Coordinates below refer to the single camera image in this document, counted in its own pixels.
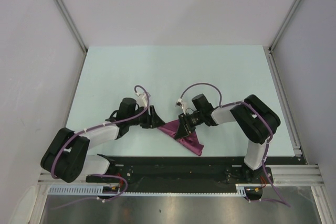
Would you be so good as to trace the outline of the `purple cloth napkin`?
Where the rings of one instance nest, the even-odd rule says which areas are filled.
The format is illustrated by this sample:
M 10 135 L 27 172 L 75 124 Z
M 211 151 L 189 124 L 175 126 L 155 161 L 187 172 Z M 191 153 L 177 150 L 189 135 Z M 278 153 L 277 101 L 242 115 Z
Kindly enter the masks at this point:
M 166 123 L 164 126 L 158 127 L 158 129 L 163 132 L 164 134 L 171 137 L 173 140 L 180 143 L 186 149 L 191 151 L 192 153 L 196 154 L 197 156 L 201 156 L 203 152 L 204 145 L 202 145 L 197 137 L 196 132 L 192 132 L 191 135 L 183 138 L 178 138 L 177 140 L 174 138 L 179 126 L 179 121 L 171 121 Z

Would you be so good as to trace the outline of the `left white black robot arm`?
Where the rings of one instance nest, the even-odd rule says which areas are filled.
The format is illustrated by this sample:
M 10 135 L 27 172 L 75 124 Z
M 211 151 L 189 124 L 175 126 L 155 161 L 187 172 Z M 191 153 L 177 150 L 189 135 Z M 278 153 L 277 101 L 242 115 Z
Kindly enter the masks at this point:
M 154 106 L 140 105 L 136 99 L 124 98 L 119 108 L 100 125 L 77 133 L 61 128 L 43 155 L 40 166 L 53 174 L 53 178 L 72 183 L 88 161 L 90 148 L 123 137 L 132 126 L 155 129 L 164 125 Z

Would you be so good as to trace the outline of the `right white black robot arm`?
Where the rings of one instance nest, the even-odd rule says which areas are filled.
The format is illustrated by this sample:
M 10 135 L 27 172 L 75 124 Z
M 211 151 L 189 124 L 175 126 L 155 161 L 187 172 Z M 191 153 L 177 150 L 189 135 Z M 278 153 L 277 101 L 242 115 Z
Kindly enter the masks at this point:
M 249 139 L 241 176 L 249 183 L 254 183 L 265 171 L 265 161 L 271 142 L 281 121 L 279 116 L 259 97 L 249 95 L 242 101 L 217 107 L 207 100 L 204 94 L 192 99 L 196 111 L 184 112 L 178 117 L 178 128 L 174 134 L 176 140 L 189 137 L 198 125 L 219 126 L 237 122 Z

